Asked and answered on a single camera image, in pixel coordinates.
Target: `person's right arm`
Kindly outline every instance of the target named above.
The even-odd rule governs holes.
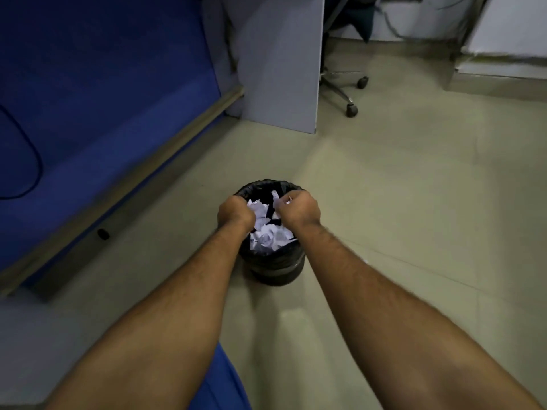
[[[292,191],[279,213],[304,247],[336,322],[389,410],[541,409],[465,332],[381,275],[319,222],[317,202]]]

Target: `blue wall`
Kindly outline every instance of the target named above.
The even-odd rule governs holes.
[[[219,98],[198,0],[0,0],[0,103],[45,165],[0,201],[0,269]],[[0,195],[32,152],[0,114]]]

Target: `black trash can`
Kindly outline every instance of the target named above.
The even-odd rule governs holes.
[[[247,184],[236,193],[236,196],[243,197],[246,201],[260,200],[268,204],[267,217],[271,219],[274,213],[273,190],[277,191],[279,197],[283,197],[292,190],[302,190],[302,188],[287,181],[266,179]],[[270,223],[280,225],[281,220],[272,220]],[[249,235],[241,244],[239,254],[248,264],[256,280],[270,286],[283,286],[294,281],[302,272],[306,260],[304,249],[298,240],[291,241],[277,251],[264,255],[251,251]]]

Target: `hand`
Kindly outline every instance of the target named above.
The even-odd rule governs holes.
[[[306,225],[321,224],[321,211],[317,201],[305,190],[294,190],[285,194],[279,199],[275,210],[281,217],[283,226],[294,234]]]
[[[247,202],[243,197],[230,196],[218,208],[217,221],[218,227],[228,223],[241,225],[245,230],[245,235],[249,234],[254,228],[256,216],[254,212],[247,207]]]

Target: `trash bin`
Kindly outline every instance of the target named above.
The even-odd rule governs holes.
[[[271,193],[273,190],[282,197],[292,190],[302,188],[288,181],[266,179],[247,184],[236,193],[236,196],[243,197],[246,201],[259,199],[262,203],[268,204],[267,217],[271,219],[274,213],[274,198]],[[280,225],[281,220],[271,220],[270,223]],[[256,280],[270,286],[283,286],[294,281],[302,272],[306,260],[304,249],[298,240],[291,241],[273,253],[259,254],[250,249],[250,235],[241,244],[239,254],[248,264]]]

